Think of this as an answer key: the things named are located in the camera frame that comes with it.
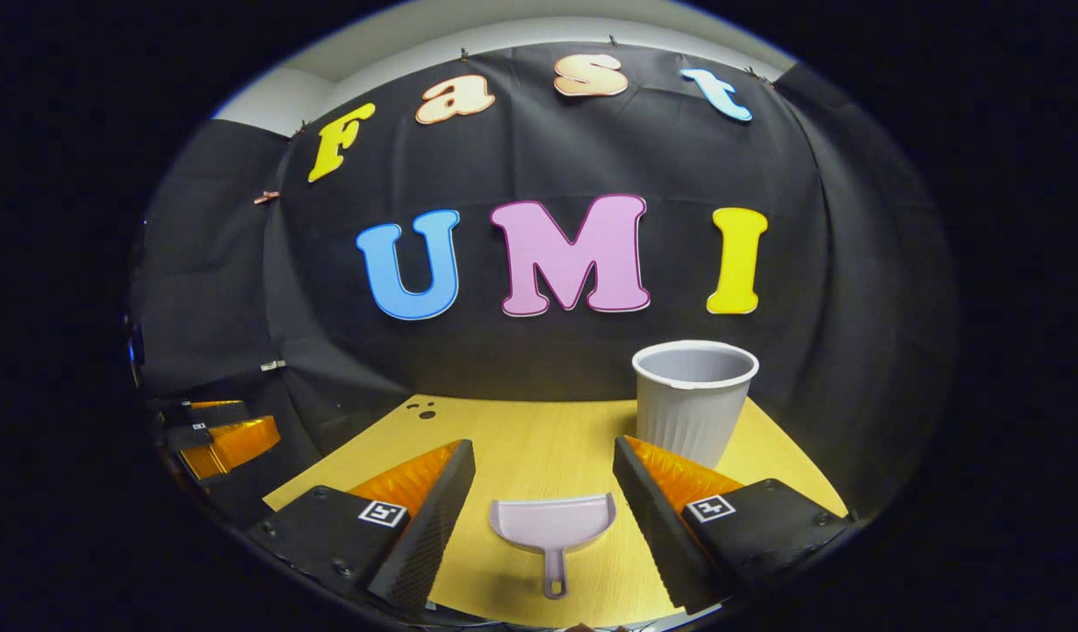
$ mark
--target dustpan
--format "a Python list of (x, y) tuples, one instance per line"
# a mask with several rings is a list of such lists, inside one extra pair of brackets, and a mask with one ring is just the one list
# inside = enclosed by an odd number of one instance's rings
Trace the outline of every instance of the dustpan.
[(543, 554), (542, 591), (548, 600), (566, 596), (566, 551), (583, 547), (617, 520), (611, 493), (556, 500), (492, 503), (492, 530), (512, 545)]

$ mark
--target yellow letter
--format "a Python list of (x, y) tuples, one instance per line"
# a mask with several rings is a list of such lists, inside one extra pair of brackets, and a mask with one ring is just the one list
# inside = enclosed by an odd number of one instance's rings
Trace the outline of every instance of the yellow letter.
[(617, 71), (621, 61), (608, 55), (571, 55), (555, 61), (555, 90), (568, 97), (620, 95), (628, 80)]
[(321, 134), (319, 134), (321, 149), (317, 152), (317, 164), (309, 171), (309, 182), (318, 181), (321, 177), (328, 176), (340, 167), (340, 164), (343, 163), (343, 156), (340, 155), (338, 148), (351, 147), (356, 139), (356, 133), (359, 132), (359, 121), (356, 120), (370, 119), (373, 113), (375, 113), (375, 104), (367, 104), (321, 128)]
[(496, 97), (488, 95), (488, 83), (483, 77), (467, 74), (430, 87), (423, 94), (423, 99), (426, 104), (418, 108), (414, 119), (423, 125), (431, 125), (442, 123), (455, 113), (469, 115), (485, 111)]
[(720, 208), (711, 217), (722, 232), (719, 289), (707, 297), (711, 314), (748, 314), (757, 308), (754, 273), (757, 239), (769, 228), (763, 215), (748, 208)]

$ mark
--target letter m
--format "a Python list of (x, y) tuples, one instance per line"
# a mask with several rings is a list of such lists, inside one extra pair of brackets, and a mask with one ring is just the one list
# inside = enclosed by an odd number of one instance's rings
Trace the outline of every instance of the letter m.
[(636, 228), (647, 205), (635, 195), (604, 195), (590, 206), (572, 243), (542, 204), (520, 201), (492, 211), (492, 223), (503, 230), (508, 244), (511, 296), (503, 301), (508, 316), (538, 316), (551, 303), (539, 293), (537, 275), (555, 293), (563, 308), (575, 308), (594, 270), (595, 288), (586, 304), (598, 312), (636, 312), (648, 307), (640, 285)]

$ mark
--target yellow tabletop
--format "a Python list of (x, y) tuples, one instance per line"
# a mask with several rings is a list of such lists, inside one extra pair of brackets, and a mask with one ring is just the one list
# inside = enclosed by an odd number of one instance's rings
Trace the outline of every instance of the yellow tabletop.
[[(434, 415), (419, 416), (426, 412)], [(612, 440), (635, 435), (635, 429), (636, 400), (489, 401), (415, 395), (264, 499), (276, 510), (316, 484), (353, 489), (431, 449), (470, 439), (475, 477), (431, 601), (535, 627), (611, 627), (662, 619), (680, 608), (668, 601), (645, 537), (612, 477)], [(844, 502), (819, 469), (751, 400), (746, 400), (716, 470), (743, 484), (776, 478), (835, 516), (847, 516)], [(617, 500), (617, 520), (598, 540), (567, 553), (570, 593), (548, 600), (542, 593), (542, 555), (515, 548), (492, 531), (492, 502), (606, 492)]]

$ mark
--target white plastic cup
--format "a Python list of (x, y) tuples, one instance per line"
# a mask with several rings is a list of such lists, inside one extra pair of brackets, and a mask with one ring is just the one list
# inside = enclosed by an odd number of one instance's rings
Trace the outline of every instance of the white plastic cup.
[(636, 370), (636, 439), (707, 468), (731, 443), (757, 375), (757, 357), (722, 342), (682, 340), (642, 348)]

